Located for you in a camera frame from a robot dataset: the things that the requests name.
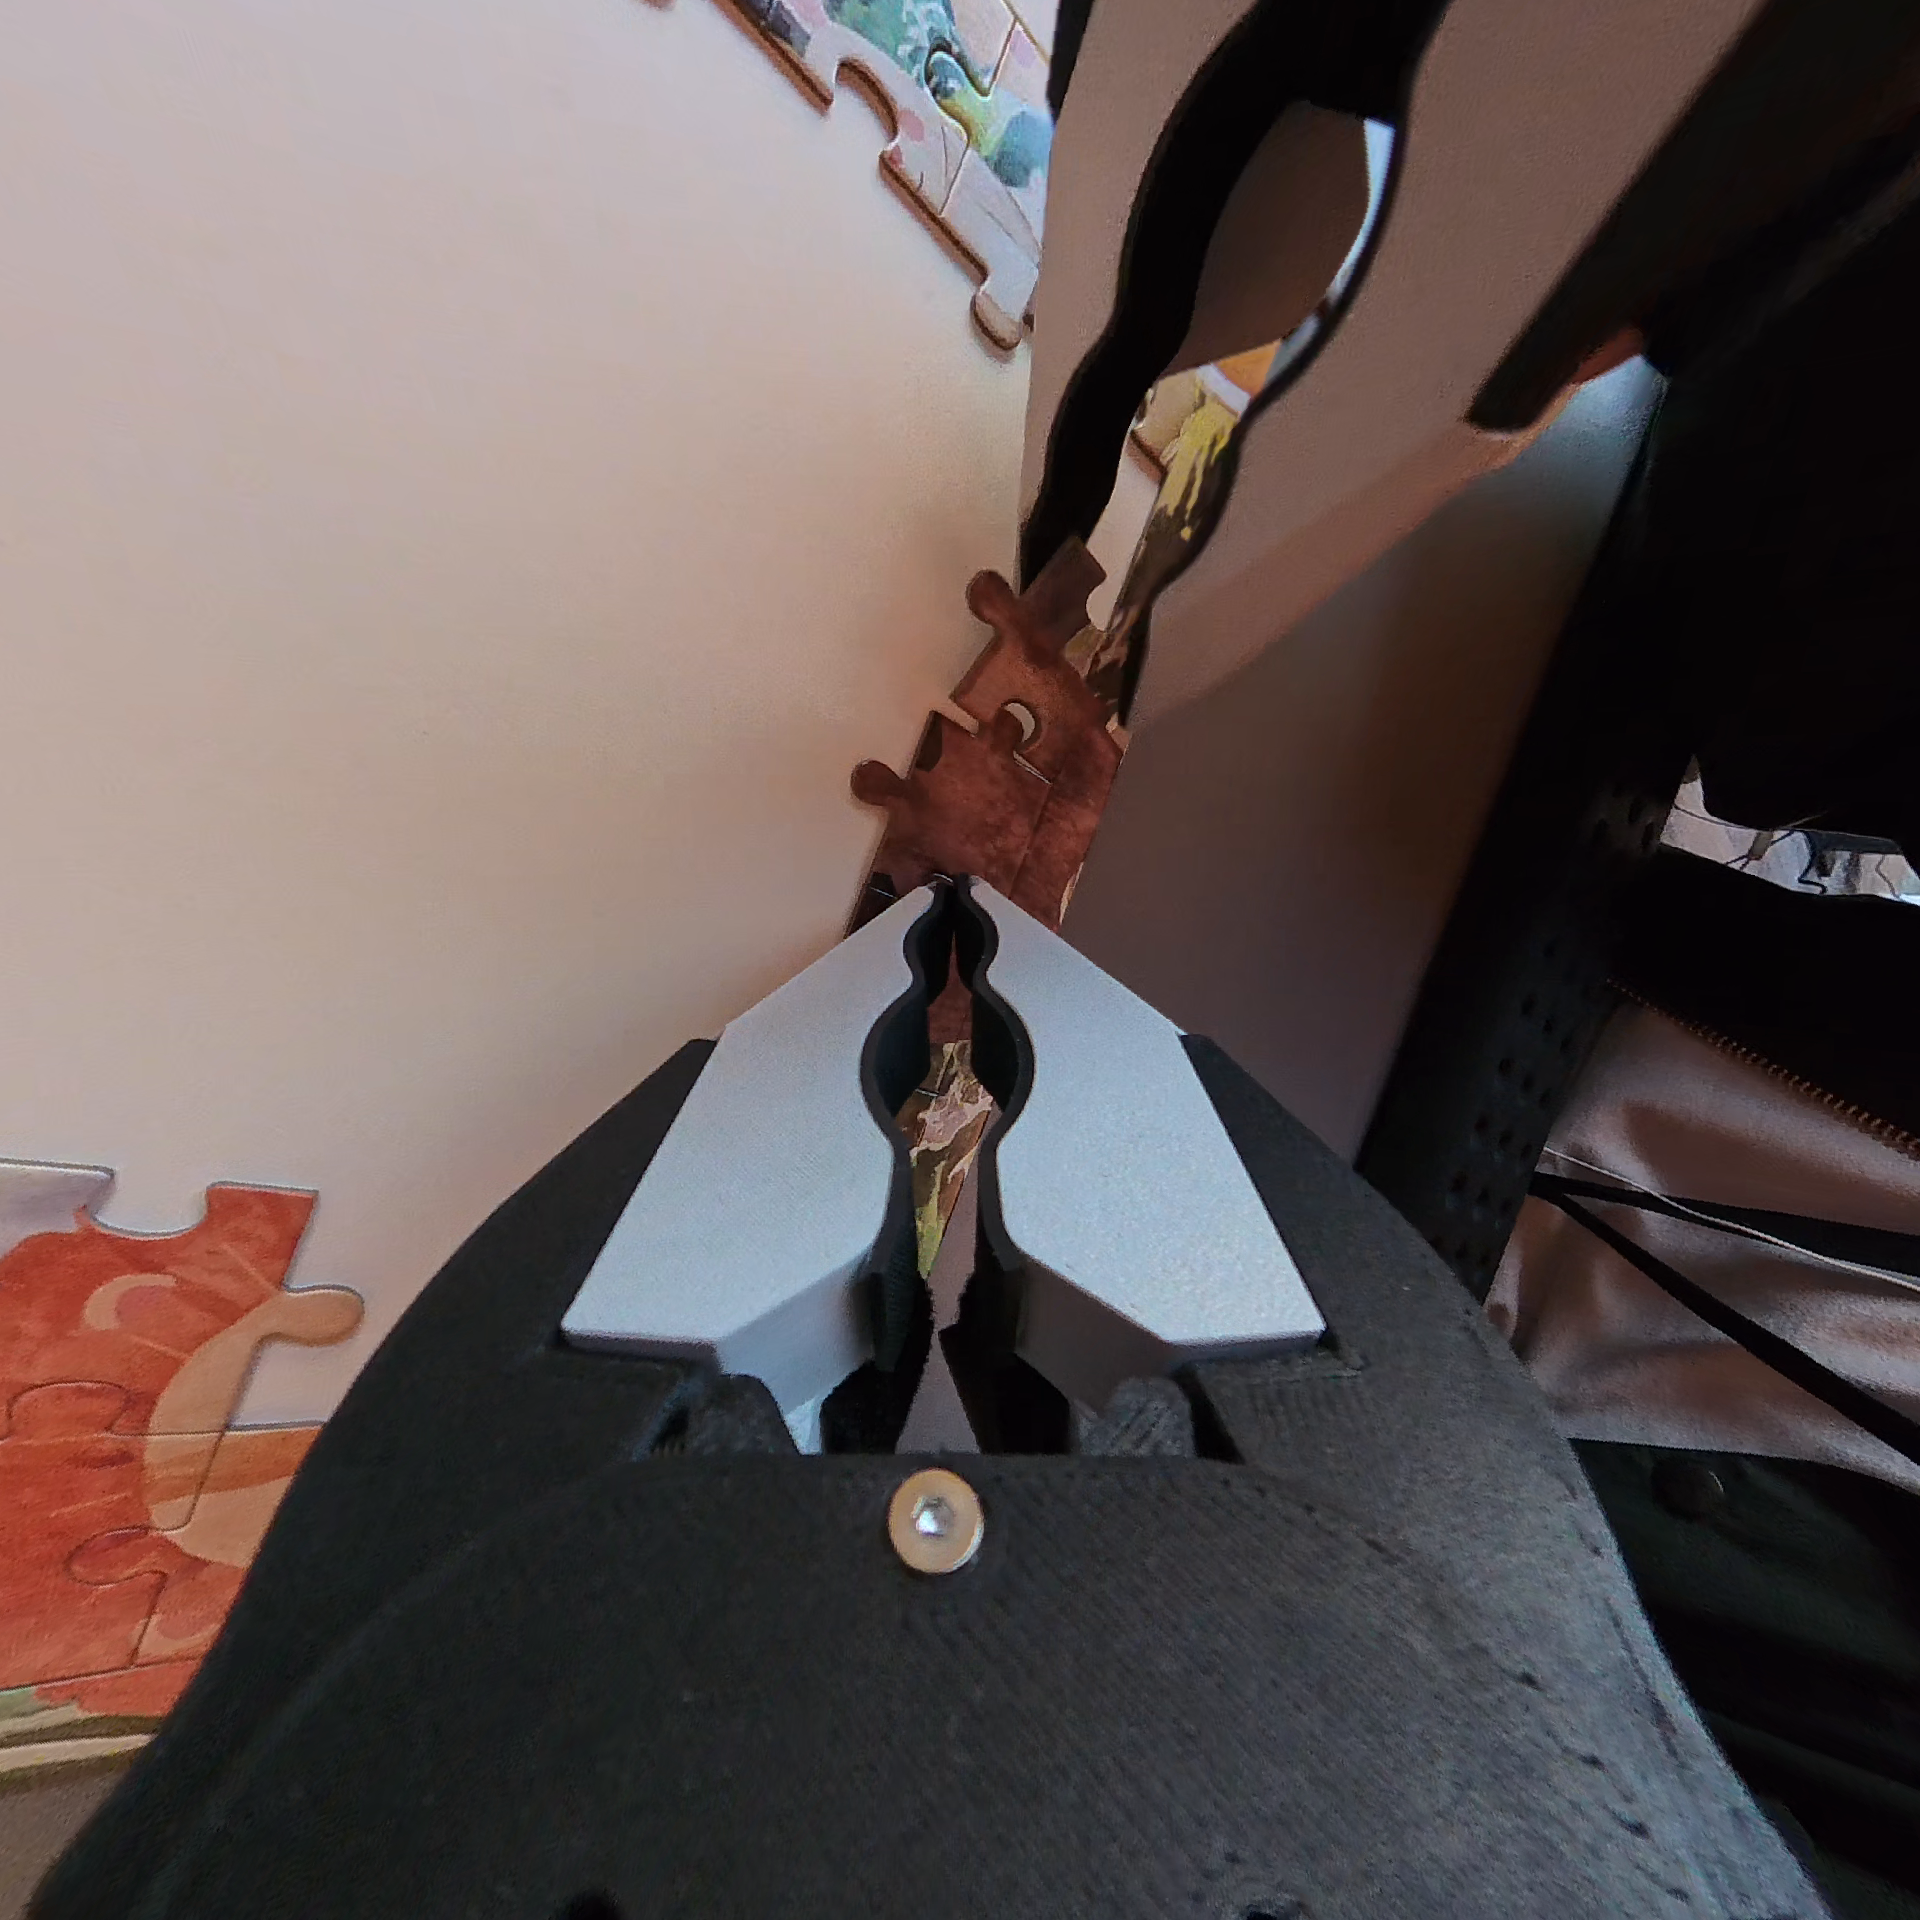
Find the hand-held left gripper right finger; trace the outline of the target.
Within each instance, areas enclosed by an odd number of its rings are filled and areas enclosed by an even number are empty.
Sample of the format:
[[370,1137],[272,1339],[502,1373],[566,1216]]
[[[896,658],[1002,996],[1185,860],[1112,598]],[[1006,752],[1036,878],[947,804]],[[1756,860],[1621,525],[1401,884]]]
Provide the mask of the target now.
[[1124,1379],[1319,1344],[1326,1320],[1185,1033],[981,878],[957,881],[955,928],[999,1104],[948,1327],[963,1389],[1022,1361],[1103,1409]]

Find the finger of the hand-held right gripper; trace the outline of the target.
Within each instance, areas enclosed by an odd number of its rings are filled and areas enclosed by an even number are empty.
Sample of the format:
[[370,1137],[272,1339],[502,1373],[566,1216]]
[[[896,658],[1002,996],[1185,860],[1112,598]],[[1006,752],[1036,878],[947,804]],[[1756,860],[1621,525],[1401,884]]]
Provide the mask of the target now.
[[1273,343],[1368,217],[1438,1],[1067,3],[1020,463],[1020,582],[1089,538],[1143,396]]
[[1450,6],[1349,299],[1242,422],[1212,536],[1154,602],[1134,723],[1209,692],[1528,445],[1534,427],[1470,425],[1478,389],[1756,9]]

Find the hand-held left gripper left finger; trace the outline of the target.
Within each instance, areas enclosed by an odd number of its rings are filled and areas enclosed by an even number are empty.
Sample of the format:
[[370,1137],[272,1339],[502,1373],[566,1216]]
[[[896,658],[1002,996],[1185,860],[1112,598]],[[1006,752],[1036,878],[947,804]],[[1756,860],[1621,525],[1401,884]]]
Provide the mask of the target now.
[[561,1322],[591,1351],[699,1361],[819,1411],[875,1353],[893,1228],[915,1254],[894,1113],[920,1082],[918,885],[729,1022]]

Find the green brown jigsaw piece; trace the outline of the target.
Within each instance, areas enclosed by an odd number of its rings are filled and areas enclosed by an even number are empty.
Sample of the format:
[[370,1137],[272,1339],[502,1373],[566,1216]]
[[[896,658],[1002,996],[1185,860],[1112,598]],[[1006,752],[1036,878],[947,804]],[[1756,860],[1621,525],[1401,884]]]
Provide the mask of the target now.
[[927,1283],[996,1117],[996,1096],[978,1075],[973,1051],[968,1038],[935,1045],[920,1086],[896,1115],[908,1144],[918,1274]]

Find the partly assembled jigsaw puzzle board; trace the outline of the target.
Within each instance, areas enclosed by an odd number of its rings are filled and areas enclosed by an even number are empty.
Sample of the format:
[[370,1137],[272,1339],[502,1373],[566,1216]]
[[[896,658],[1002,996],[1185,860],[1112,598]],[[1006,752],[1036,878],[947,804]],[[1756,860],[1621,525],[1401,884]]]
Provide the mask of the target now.
[[5,3],[5,1777],[841,931],[1012,563],[1055,3]]

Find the black perforated chair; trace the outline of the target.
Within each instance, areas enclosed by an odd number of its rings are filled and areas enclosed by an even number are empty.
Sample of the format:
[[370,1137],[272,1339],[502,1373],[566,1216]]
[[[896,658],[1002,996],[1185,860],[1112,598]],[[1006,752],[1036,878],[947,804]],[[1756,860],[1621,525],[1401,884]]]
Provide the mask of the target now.
[[1661,396],[1357,1153],[1477,1299],[1615,1008],[1624,900],[1684,769],[1689,669],[1647,618],[1642,580],[1667,440]]

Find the person's dark jacket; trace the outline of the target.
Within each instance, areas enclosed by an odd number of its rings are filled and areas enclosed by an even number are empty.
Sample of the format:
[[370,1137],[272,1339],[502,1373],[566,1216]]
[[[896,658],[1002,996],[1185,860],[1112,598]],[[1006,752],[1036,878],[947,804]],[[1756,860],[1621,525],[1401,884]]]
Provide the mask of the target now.
[[[1916,861],[1916,209],[1741,348],[1677,373],[1651,612],[1709,642],[1684,759],[1706,813]],[[1653,857],[1615,978],[1916,1158],[1916,904]],[[1534,1173],[1742,1349],[1916,1463],[1908,1418],[1725,1307]],[[1568,1436],[1675,1667],[1846,1916],[1916,1916],[1919,1495],[1745,1451]]]

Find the person's beige trousers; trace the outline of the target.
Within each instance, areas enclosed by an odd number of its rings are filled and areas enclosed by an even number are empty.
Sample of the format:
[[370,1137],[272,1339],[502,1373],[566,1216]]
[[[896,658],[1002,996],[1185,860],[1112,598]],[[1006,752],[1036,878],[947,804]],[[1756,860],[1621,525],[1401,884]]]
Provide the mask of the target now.
[[[1626,1008],[1540,1173],[1745,1320],[1908,1419],[1916,1158],[1656,1012]],[[1916,1461],[1741,1348],[1564,1210],[1528,1198],[1487,1301],[1563,1433],[1808,1461],[1916,1491]]]

